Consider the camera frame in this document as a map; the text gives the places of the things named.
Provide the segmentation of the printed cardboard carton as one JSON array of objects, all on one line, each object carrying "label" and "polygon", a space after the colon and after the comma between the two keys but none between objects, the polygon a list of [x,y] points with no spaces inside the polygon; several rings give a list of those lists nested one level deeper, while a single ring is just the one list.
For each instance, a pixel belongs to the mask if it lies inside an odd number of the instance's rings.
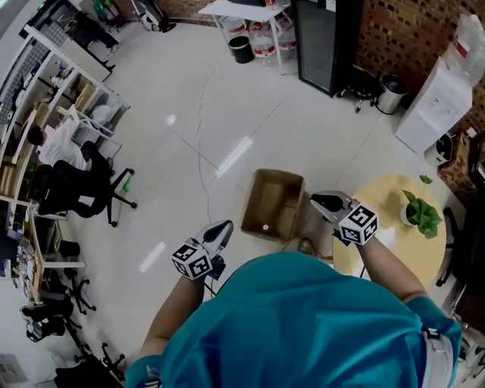
[{"label": "printed cardboard carton", "polygon": [[478,146],[477,139],[457,133],[451,160],[438,167],[439,177],[463,205],[485,194],[485,177],[477,167]]}]

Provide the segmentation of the white side table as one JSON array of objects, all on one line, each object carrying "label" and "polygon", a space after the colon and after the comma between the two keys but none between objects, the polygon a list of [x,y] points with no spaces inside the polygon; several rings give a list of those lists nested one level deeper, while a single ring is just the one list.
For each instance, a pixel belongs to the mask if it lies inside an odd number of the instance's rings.
[{"label": "white side table", "polygon": [[281,36],[284,28],[277,20],[277,15],[282,14],[283,18],[288,20],[289,26],[291,27],[293,25],[293,20],[286,10],[287,7],[280,5],[258,7],[253,5],[241,5],[230,2],[229,0],[215,0],[214,2],[209,3],[205,7],[201,8],[198,11],[198,14],[210,15],[212,17],[216,27],[222,33],[227,45],[229,45],[230,36],[222,27],[221,21],[224,18],[235,17],[243,20],[244,22],[247,20],[259,23],[269,22],[271,32],[273,33],[274,37],[279,74],[283,76],[285,71],[283,69],[283,59],[281,57],[281,49],[277,38]]}]

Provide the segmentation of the white storage shelf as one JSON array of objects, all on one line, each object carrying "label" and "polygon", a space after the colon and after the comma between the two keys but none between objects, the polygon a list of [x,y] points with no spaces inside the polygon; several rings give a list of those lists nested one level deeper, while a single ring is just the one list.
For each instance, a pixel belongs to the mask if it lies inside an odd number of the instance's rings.
[{"label": "white storage shelf", "polygon": [[97,105],[110,111],[99,123],[111,135],[129,109],[121,97],[80,60],[30,26],[22,46],[0,80],[0,196],[17,199],[34,147],[27,142],[33,125],[56,126],[63,108],[88,114]]}]

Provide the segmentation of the person's right forearm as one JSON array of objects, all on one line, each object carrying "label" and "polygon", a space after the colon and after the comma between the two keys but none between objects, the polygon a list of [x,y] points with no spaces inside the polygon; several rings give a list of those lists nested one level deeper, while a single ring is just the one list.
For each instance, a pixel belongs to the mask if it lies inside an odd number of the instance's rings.
[{"label": "person's right forearm", "polygon": [[357,246],[370,279],[403,303],[428,294],[421,281],[377,238]]}]

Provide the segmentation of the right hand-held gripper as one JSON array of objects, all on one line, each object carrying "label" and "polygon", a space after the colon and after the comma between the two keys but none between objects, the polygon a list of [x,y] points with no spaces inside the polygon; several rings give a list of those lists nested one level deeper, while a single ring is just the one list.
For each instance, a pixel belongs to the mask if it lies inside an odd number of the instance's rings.
[{"label": "right hand-held gripper", "polygon": [[336,190],[324,190],[311,195],[310,203],[322,217],[337,224],[333,235],[345,246],[363,246],[379,227],[378,213],[370,206]]}]

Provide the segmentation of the black glass-door fridge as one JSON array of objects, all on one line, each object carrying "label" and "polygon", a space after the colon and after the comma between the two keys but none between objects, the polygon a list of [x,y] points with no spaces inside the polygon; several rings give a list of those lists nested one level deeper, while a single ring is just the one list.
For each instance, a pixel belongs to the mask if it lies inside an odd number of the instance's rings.
[{"label": "black glass-door fridge", "polygon": [[333,97],[347,86],[364,0],[292,0],[298,76]]}]

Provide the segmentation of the steel trash bin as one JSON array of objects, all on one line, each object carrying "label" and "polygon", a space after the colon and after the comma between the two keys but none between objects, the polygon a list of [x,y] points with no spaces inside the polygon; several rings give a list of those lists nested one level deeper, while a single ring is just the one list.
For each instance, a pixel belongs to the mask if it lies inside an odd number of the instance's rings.
[{"label": "steel trash bin", "polygon": [[377,99],[377,109],[383,114],[395,114],[402,98],[408,94],[406,84],[397,76],[387,74],[382,76],[380,85],[383,91]]}]

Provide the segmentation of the person's left forearm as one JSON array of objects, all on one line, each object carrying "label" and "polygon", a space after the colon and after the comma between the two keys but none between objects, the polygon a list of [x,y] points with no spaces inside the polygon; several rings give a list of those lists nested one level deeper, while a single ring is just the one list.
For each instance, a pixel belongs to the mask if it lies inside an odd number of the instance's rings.
[{"label": "person's left forearm", "polygon": [[224,355],[232,308],[219,297],[204,302],[204,282],[181,277],[156,314],[138,359],[164,365],[218,364]]}]

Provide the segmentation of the black swivel office chair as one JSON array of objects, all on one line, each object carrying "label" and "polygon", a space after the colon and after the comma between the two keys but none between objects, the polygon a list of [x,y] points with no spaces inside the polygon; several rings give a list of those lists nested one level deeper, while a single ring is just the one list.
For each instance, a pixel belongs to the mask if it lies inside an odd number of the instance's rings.
[{"label": "black swivel office chair", "polygon": [[126,168],[116,177],[112,163],[93,142],[85,142],[80,151],[84,160],[92,163],[90,170],[78,169],[66,161],[57,161],[52,166],[42,164],[33,175],[29,197],[38,204],[39,215],[74,211],[82,218],[91,218],[107,211],[108,223],[116,227],[111,213],[113,199],[133,209],[138,207],[116,193],[123,178],[133,176],[135,171]]}]

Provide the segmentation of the potted green plant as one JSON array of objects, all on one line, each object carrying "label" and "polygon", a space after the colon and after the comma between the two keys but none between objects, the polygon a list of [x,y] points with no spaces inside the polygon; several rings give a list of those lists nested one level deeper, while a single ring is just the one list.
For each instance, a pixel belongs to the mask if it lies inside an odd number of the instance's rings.
[{"label": "potted green plant", "polygon": [[438,226],[443,222],[437,209],[413,192],[407,189],[401,191],[407,201],[399,212],[401,222],[408,227],[416,227],[426,239],[437,237]]}]

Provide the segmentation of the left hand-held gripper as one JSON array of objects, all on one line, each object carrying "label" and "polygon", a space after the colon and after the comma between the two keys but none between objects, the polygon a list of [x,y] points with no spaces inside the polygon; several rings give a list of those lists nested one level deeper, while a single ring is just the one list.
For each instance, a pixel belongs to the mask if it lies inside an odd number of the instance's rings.
[{"label": "left hand-held gripper", "polygon": [[172,254],[174,267],[189,280],[206,277],[218,280],[226,268],[220,252],[226,248],[232,233],[231,220],[204,226],[195,239],[189,238]]}]

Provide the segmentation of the cluttered wooden desk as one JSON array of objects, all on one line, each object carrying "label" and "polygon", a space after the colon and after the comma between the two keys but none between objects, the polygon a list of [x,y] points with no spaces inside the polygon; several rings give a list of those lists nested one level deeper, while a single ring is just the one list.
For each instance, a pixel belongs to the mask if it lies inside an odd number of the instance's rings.
[{"label": "cluttered wooden desk", "polygon": [[[6,196],[0,196],[0,202],[8,204],[8,234],[19,242],[17,262],[11,271],[18,276],[23,293],[29,302],[40,301],[41,284],[47,270],[85,268],[86,262],[80,255],[65,258],[59,252],[60,242],[73,241],[65,214],[40,215],[37,205]],[[53,253],[41,252],[35,224],[36,220],[41,219],[54,223],[52,239],[55,242],[55,250]]]}]

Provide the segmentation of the black high-back office chair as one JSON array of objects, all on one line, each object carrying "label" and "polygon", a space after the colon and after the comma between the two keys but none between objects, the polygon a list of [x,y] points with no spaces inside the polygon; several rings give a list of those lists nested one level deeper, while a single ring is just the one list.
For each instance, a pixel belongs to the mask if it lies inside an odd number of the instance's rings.
[{"label": "black high-back office chair", "polygon": [[477,199],[466,211],[461,230],[450,207],[443,209],[443,216],[451,227],[453,242],[447,243],[446,249],[451,249],[452,255],[436,286],[445,284],[451,274],[464,284],[485,282],[485,196]]}]

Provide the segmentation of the large clear dispenser jug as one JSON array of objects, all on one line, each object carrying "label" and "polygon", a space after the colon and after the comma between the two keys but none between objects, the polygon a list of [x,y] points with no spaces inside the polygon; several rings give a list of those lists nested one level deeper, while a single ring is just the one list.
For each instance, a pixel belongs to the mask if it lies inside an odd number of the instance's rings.
[{"label": "large clear dispenser jug", "polygon": [[485,28],[476,14],[460,14],[446,50],[450,69],[475,87],[485,74]]}]

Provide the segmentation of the black wheeled stool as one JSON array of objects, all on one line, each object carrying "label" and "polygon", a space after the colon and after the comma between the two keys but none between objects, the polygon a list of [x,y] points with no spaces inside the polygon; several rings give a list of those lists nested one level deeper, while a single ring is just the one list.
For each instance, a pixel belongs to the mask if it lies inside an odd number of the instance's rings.
[{"label": "black wheeled stool", "polygon": [[370,105],[374,106],[380,94],[381,87],[378,79],[360,67],[353,66],[346,85],[336,96],[342,98],[345,95],[352,95],[355,98],[355,113],[358,114],[364,101],[369,101]]}]

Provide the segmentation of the person's right shoe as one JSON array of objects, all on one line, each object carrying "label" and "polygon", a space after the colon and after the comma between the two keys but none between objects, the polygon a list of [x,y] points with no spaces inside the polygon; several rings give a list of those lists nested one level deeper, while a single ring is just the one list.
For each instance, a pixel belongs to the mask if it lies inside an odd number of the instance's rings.
[{"label": "person's right shoe", "polygon": [[310,256],[316,256],[318,254],[317,249],[314,247],[314,243],[308,237],[299,240],[297,250]]}]

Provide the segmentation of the person's teal shirt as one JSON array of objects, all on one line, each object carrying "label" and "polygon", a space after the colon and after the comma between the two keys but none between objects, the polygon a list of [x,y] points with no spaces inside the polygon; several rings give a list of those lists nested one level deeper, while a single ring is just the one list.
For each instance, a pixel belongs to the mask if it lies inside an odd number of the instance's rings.
[{"label": "person's teal shirt", "polygon": [[251,260],[215,297],[232,308],[220,362],[137,360],[126,388],[450,388],[455,379],[462,332],[431,299],[403,303],[307,255]]}]

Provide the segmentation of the round wooden table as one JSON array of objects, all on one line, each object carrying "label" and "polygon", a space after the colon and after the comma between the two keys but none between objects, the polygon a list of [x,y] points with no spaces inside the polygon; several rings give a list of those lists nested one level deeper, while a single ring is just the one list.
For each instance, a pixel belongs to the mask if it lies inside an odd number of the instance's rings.
[{"label": "round wooden table", "polygon": [[386,174],[373,179],[352,195],[371,206],[379,215],[376,237],[404,263],[428,289],[443,262],[446,248],[446,226],[437,227],[437,236],[427,239],[417,227],[405,225],[402,209],[408,204],[404,191],[409,191],[433,206],[443,217],[438,202],[424,184],[400,174]]}]

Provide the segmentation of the brown cardboard box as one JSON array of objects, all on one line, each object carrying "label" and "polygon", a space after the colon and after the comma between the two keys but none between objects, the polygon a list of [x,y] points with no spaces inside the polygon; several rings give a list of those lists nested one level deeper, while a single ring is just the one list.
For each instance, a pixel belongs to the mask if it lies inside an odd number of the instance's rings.
[{"label": "brown cardboard box", "polygon": [[[252,175],[240,229],[261,239],[286,244],[296,235],[305,195],[302,176],[287,171],[261,168]],[[264,232],[262,225],[270,230]]]}]

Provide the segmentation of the black trash bin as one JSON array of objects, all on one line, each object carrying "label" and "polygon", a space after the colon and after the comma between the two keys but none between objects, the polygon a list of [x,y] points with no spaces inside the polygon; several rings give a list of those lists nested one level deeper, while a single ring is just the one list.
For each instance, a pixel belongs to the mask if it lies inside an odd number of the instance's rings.
[{"label": "black trash bin", "polygon": [[237,64],[248,64],[254,60],[255,56],[248,36],[235,36],[228,45]]}]

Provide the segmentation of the white water dispenser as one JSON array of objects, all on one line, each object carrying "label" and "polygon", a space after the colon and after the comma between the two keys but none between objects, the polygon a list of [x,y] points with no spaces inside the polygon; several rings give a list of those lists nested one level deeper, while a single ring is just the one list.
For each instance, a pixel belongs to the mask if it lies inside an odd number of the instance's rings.
[{"label": "white water dispenser", "polygon": [[395,136],[421,154],[472,107],[472,88],[439,59],[402,119]]}]

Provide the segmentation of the small white air purifier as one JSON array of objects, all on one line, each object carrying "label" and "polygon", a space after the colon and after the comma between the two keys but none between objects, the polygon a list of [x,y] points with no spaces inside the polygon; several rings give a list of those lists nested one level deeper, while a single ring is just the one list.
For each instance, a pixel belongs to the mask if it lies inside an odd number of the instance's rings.
[{"label": "small white air purifier", "polygon": [[452,137],[445,133],[424,152],[424,158],[429,165],[439,167],[451,161],[452,153]]}]

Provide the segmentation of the black scooter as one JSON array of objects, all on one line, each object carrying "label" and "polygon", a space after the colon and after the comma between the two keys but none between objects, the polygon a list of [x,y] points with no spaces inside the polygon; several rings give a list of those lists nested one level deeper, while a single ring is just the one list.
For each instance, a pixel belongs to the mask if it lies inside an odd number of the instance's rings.
[{"label": "black scooter", "polygon": [[134,12],[148,31],[168,33],[176,26],[174,22],[170,21],[167,14],[155,4],[154,0],[130,1]]}]

